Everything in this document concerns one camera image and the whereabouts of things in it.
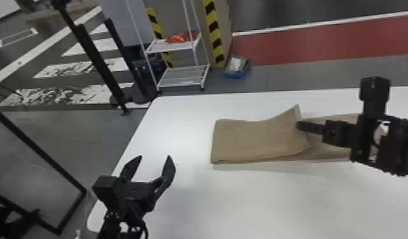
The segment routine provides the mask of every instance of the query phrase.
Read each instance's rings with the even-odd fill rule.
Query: black pole
[[[66,24],[71,28],[72,33],[75,35],[76,39],[83,47],[85,53],[88,55],[93,65],[96,67],[97,72],[100,74],[105,84],[112,92],[112,97],[109,99],[113,106],[120,106],[123,110],[123,115],[129,115],[131,110],[127,109],[125,103],[131,101],[132,90],[131,88],[121,89],[116,82],[111,71],[107,67],[103,57],[94,45],[93,40],[88,34],[85,26],[83,24],[75,25],[71,16],[66,11],[66,4],[70,0],[53,0],[51,3],[56,10],[60,12]]]
[[[53,227],[52,225],[48,224],[44,220],[37,218],[32,213],[28,212],[26,209],[18,206],[17,204],[9,201],[5,197],[0,195],[0,203],[12,208],[15,212],[19,213],[22,216],[30,217],[31,219],[35,220],[40,226],[44,227],[45,229],[60,235],[64,226],[66,225],[69,218],[72,216],[75,209],[79,206],[81,200],[85,197],[87,193],[86,188],[77,181],[66,169],[64,169],[61,165],[59,165],[47,152],[44,151],[39,145],[37,145],[29,136],[27,136],[19,127],[17,127],[13,122],[10,121],[1,111],[0,111],[0,123],[3,124],[11,133],[16,135],[26,146],[28,146],[31,150],[33,150],[38,156],[40,156],[45,162],[47,162],[52,168],[54,168],[58,173],[60,173],[66,180],[68,180],[76,189],[79,190],[81,193],[76,198],[75,202],[71,205],[70,209],[62,219],[62,222],[57,226],[57,228]]]
[[[93,62],[93,65],[96,67],[96,70],[102,76],[107,87],[111,90],[112,96],[115,99],[115,102],[112,101],[112,104],[118,103],[125,114],[130,114],[129,110],[126,108],[125,103],[130,101],[131,93],[123,91],[118,83],[116,82],[114,76],[106,65],[105,60],[102,55],[96,48],[93,43],[92,38],[88,35],[88,32],[83,24],[80,24],[75,27],[74,34],[77,36],[77,39],[81,46],[84,48],[84,51],[87,53],[90,60]]]
[[[119,52],[124,58],[124,61],[130,70],[135,84],[132,86],[133,91],[137,92],[137,90],[140,92],[141,95],[138,95],[137,93],[132,94],[132,101],[137,104],[145,104],[148,103],[156,98],[156,87],[154,85],[147,85],[144,81],[143,78],[137,74],[136,68],[133,65],[133,60],[131,59],[130,55],[127,53],[125,46],[119,37],[119,34],[115,28],[114,22],[112,19],[108,18],[104,21],[106,28],[108,29],[109,33],[111,34],[116,46],[119,49]]]

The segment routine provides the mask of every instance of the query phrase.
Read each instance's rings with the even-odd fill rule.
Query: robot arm
[[[360,100],[364,102],[364,109],[355,125],[330,120],[325,125],[298,121],[296,128],[322,135],[326,144],[351,148],[351,161],[398,176],[408,175],[408,119],[385,114],[389,94],[388,79],[364,78],[360,85]],[[374,132],[381,124],[388,126],[388,133],[376,143]],[[372,146],[378,148],[374,159],[370,157]]]

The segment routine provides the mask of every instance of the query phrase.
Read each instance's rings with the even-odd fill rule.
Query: white table
[[[133,179],[149,181],[172,156],[174,182],[145,216],[150,238],[408,238],[408,177],[350,162],[210,164],[217,119],[263,120],[294,104],[304,117],[362,110],[358,89],[156,99],[113,172],[141,154]],[[408,87],[391,89],[388,113],[408,117]],[[90,230],[105,212],[94,206]]]

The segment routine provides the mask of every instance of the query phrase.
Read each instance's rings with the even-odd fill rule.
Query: black metal stand
[[[12,209],[8,207],[0,207],[0,238],[20,239],[35,225],[35,222],[27,217],[21,217],[7,223],[11,212]],[[33,210],[32,214],[39,217],[39,209]]]
[[[124,58],[125,63],[127,64],[128,69],[130,70],[131,74],[133,75],[135,84],[132,86],[132,102],[136,104],[145,104],[152,100],[154,100],[157,96],[156,94],[156,87],[152,85],[147,85],[143,78],[137,74],[137,71],[133,65],[133,59],[130,58],[130,55],[127,53],[126,48],[119,37],[118,32],[116,31],[114,22],[112,19],[108,18],[104,21],[107,30],[111,34],[112,38],[115,41],[116,46],[121,52],[121,55]]]
[[[41,147],[39,147],[31,138],[29,138],[19,127],[17,127],[13,122],[11,122],[3,113],[0,112],[0,122],[3,124],[11,133],[16,135],[23,143],[25,143],[31,150],[33,150],[38,156],[40,156],[45,162],[47,162],[52,168],[54,168],[60,175],[62,175],[66,180],[68,180],[76,189],[79,190],[74,203],[71,205],[69,210],[63,216],[61,222],[57,227],[52,226],[48,222],[42,220],[34,212],[29,212],[28,210],[22,208],[16,203],[10,201],[4,196],[0,195],[0,204],[12,209],[12,211],[20,214],[22,217],[32,220],[36,224],[42,226],[43,228],[55,233],[56,235],[62,234],[64,227],[66,226],[68,220],[71,218],[72,214],[81,203],[81,200],[85,197],[87,190],[86,188],[78,182],[69,172],[67,172],[62,166],[60,166],[49,154],[47,154]]]
[[[85,53],[88,55],[93,65],[96,67],[97,72],[102,76],[105,84],[112,92],[110,102],[113,106],[120,106],[123,110],[123,115],[129,115],[131,110],[127,109],[125,103],[132,101],[132,90],[122,90],[116,82],[111,71],[107,67],[103,57],[99,53],[98,49],[93,43],[90,35],[88,34],[84,24],[75,25],[71,16],[66,11],[66,4],[69,0],[53,0],[51,3],[56,10],[60,12],[66,24],[71,28],[72,33],[83,47]]]

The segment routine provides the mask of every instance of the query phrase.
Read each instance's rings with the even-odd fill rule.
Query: metal shelf rack
[[[134,27],[135,27],[135,30],[138,36],[138,39],[140,41],[142,51],[145,53],[144,55],[145,55],[145,59],[146,59],[149,71],[151,73],[156,89],[159,92],[161,91],[160,89],[164,87],[192,86],[192,85],[199,85],[200,89],[204,90],[205,80],[210,70],[210,63],[208,60],[207,49],[204,43],[203,43],[203,48],[204,48],[204,54],[205,54],[207,63],[204,65],[199,65],[198,63],[196,49],[200,41],[202,41],[201,27],[200,27],[200,23],[198,21],[198,17],[196,14],[194,1],[189,0],[189,2],[191,4],[194,19],[195,19],[196,26],[199,32],[197,35],[197,38],[195,40],[186,41],[183,43],[167,43],[165,39],[156,39],[154,36],[154,40],[152,41],[152,43],[147,47],[147,49],[145,49],[144,43],[139,33],[139,28],[137,26],[136,21],[134,20],[134,16],[132,14],[130,5],[128,4],[128,1],[125,0],[128,11],[130,12],[130,17],[132,19],[132,22],[134,24]],[[182,0],[182,5],[183,5],[184,14],[185,14],[187,30],[189,32],[189,35],[191,36],[190,38],[192,39],[192,29],[191,29],[191,23],[188,17],[189,13],[186,7],[186,0]],[[160,81],[157,83],[155,74],[152,70],[151,63],[149,61],[148,54],[182,51],[182,50],[192,50],[193,51],[195,65],[190,66],[190,67],[169,68],[169,66],[166,63],[167,69],[164,72],[163,76],[161,77]]]

